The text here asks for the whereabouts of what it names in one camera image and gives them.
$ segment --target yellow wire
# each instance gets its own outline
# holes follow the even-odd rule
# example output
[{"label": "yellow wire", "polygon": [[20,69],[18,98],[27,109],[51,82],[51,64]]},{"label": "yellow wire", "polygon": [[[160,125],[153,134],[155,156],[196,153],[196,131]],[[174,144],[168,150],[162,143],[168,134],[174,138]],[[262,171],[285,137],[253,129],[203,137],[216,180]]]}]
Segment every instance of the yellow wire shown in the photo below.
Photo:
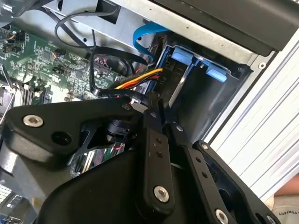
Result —
[{"label": "yellow wire", "polygon": [[124,84],[121,84],[121,85],[117,86],[115,89],[121,89],[123,86],[127,85],[128,83],[134,83],[136,81],[139,81],[140,79],[143,79],[143,78],[145,78],[147,76],[150,76],[150,75],[155,74],[155,73],[160,72],[160,71],[163,71],[163,69],[155,69],[155,70],[150,71],[148,73],[145,73],[145,74],[143,74],[141,76],[138,76],[137,78],[135,78],[135,79],[133,79],[131,81],[128,81],[128,82],[126,82]]}]

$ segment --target green circuit board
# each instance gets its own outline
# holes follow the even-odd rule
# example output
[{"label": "green circuit board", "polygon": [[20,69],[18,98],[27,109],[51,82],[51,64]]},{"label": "green circuit board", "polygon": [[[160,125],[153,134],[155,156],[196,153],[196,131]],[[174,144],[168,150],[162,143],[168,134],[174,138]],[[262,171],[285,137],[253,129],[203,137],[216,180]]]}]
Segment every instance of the green circuit board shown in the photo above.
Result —
[{"label": "green circuit board", "polygon": [[[13,26],[0,29],[1,40],[13,35],[18,36],[14,40],[0,42],[0,63],[5,65],[10,77],[34,88],[45,90],[55,86],[71,98],[95,98],[89,91],[88,60],[66,52],[60,60],[67,68],[86,67],[82,71],[71,71],[55,59],[53,52],[60,49],[58,46]],[[118,73],[100,63],[95,63],[94,74],[96,85],[103,89],[121,79]]]}]

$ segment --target orange wire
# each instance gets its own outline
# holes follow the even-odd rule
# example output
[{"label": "orange wire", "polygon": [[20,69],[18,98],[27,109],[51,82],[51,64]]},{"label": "orange wire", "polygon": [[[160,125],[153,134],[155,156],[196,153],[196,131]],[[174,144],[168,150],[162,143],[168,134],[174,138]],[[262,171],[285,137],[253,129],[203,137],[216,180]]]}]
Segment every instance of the orange wire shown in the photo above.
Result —
[{"label": "orange wire", "polygon": [[14,39],[15,36],[16,34],[12,35],[11,37],[9,37],[9,40]]},{"label": "orange wire", "polygon": [[[150,77],[149,80],[151,80],[151,79],[158,79],[158,78],[159,78],[159,76],[155,75],[155,76]],[[131,86],[131,85],[136,85],[138,82],[139,82],[139,81],[135,81],[135,82],[133,82],[133,83],[127,83],[127,84],[124,85],[121,89],[123,90],[123,89],[128,88],[128,87]]]}]

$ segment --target silver metal panel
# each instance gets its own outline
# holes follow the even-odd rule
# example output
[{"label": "silver metal panel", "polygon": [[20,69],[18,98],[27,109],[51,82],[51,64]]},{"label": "silver metal panel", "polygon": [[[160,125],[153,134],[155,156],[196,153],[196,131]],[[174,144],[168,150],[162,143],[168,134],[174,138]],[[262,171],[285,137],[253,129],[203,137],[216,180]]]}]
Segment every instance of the silver metal panel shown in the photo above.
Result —
[{"label": "silver metal panel", "polygon": [[0,166],[7,172],[12,173],[18,155],[10,151],[3,143],[0,150]]},{"label": "silver metal panel", "polygon": [[[86,25],[82,23],[75,23],[75,22],[68,22],[66,23],[69,29],[81,40],[86,38],[86,45],[92,46],[93,45],[93,36],[91,29],[87,27]],[[25,12],[21,17],[14,19],[14,25],[16,25],[19,28],[22,28],[26,30],[29,33],[32,33],[38,37],[43,38],[44,40],[51,41],[55,45],[69,50],[70,52],[77,53],[81,56],[83,56],[86,51],[83,49],[75,49],[68,47],[64,44],[62,44],[54,34],[54,28],[56,23],[45,13],[37,10],[31,10]],[[70,44],[75,44],[71,40],[71,38],[61,29],[58,30],[58,34],[64,41]],[[128,47],[127,45],[124,45],[118,41],[115,41],[111,39],[110,37],[103,35],[99,32],[95,32],[96,36],[96,42],[98,46],[105,46],[105,47],[112,47],[120,50],[124,50],[127,52],[131,52],[136,55],[140,55],[140,53],[132,49],[131,47]]]},{"label": "silver metal panel", "polygon": [[185,19],[149,0],[111,0],[173,32],[235,62],[247,64],[253,52]]},{"label": "silver metal panel", "polygon": [[[71,13],[84,12],[88,10],[94,12],[98,0],[64,0],[62,11],[57,9],[56,1],[45,5],[46,8],[55,11],[61,15],[69,15]],[[124,45],[135,49],[133,46],[133,33],[136,29],[143,26],[143,17],[125,8],[120,9],[119,17],[116,24],[112,24],[97,16],[78,16],[73,18],[74,21],[85,24],[90,29],[94,29],[109,38],[118,41]],[[140,44],[149,47],[154,35],[145,35],[140,40]]]},{"label": "silver metal panel", "polygon": [[299,30],[211,146],[263,201],[299,172]]}]

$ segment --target wire bundle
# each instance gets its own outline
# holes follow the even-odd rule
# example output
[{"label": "wire bundle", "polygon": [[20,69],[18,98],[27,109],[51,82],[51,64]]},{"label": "wire bundle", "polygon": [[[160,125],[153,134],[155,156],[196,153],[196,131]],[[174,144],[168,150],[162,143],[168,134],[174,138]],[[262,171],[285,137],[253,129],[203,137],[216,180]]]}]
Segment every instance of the wire bundle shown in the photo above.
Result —
[{"label": "wire bundle", "polygon": [[[74,47],[74,48],[81,48],[81,49],[85,49],[88,53],[91,53],[90,55],[90,63],[89,63],[89,66],[90,66],[90,69],[89,69],[89,72],[90,72],[90,77],[89,77],[89,82],[90,82],[90,91],[93,95],[95,96],[98,96],[98,97],[110,97],[110,98],[113,98],[113,97],[130,97],[130,98],[135,98],[139,101],[141,101],[142,103],[144,103],[145,105],[148,104],[148,99],[145,95],[139,93],[139,92],[136,92],[136,91],[132,91],[130,90],[131,88],[137,86],[137,85],[140,85],[141,83],[143,82],[146,82],[150,79],[158,79],[158,76],[157,76],[157,72],[160,72],[162,71],[162,69],[157,69],[157,70],[153,70],[151,72],[148,72],[144,75],[140,75],[136,78],[133,78],[132,80],[129,80],[119,86],[117,86],[115,89],[114,88],[110,88],[110,89],[107,89],[107,90],[104,90],[104,89],[101,89],[101,88],[98,88],[96,85],[95,85],[95,81],[94,81],[94,58],[95,56],[99,56],[101,55],[101,50],[99,48],[96,47],[96,42],[95,42],[95,34],[94,34],[94,30],[92,30],[93,32],[93,46],[87,46],[86,44],[84,44],[83,42],[81,42],[68,28],[67,26],[65,25],[65,23],[69,20],[71,20],[72,18],[76,17],[76,16],[108,16],[108,15],[112,15],[114,13],[116,13],[118,10],[120,10],[120,7],[116,7],[114,11],[112,12],[82,12],[82,13],[74,13],[74,14],[71,14],[71,15],[68,15],[66,17],[64,17],[62,20],[60,20],[59,18],[57,18],[57,16],[55,16],[52,12],[49,12],[49,11],[46,11],[46,10],[41,10],[43,12],[45,12],[47,15],[49,15],[53,20],[55,20],[57,22],[57,25],[55,26],[55,35],[56,37],[62,42],[64,43],[65,45],[68,45],[70,47]],[[75,41],[76,44],[78,45],[71,45],[71,44],[68,44],[66,42],[64,42],[59,36],[58,36],[58,29],[59,28],[62,28],[69,36],[70,38]],[[60,60],[59,60],[59,55],[57,55],[57,53],[53,54],[53,56],[57,59],[57,61],[62,65],[64,66],[66,69],[68,70],[73,70],[73,69],[70,69],[68,67],[66,67]],[[144,60],[144,62],[142,60],[136,60],[136,62],[139,62],[139,63],[144,63],[144,64],[147,64],[147,62]],[[134,69],[132,68],[132,65],[131,63],[128,63],[126,62],[126,67],[127,67],[127,71],[129,71],[129,67],[131,68],[132,71],[134,71]]]},{"label": "wire bundle", "polygon": [[155,69],[153,71],[150,71],[148,73],[145,73],[143,75],[140,75],[138,77],[133,78],[132,80],[126,81],[125,83],[120,84],[115,89],[132,89],[144,82],[149,81],[150,79],[157,80],[159,76],[157,75],[158,72],[163,71],[163,69]]}]

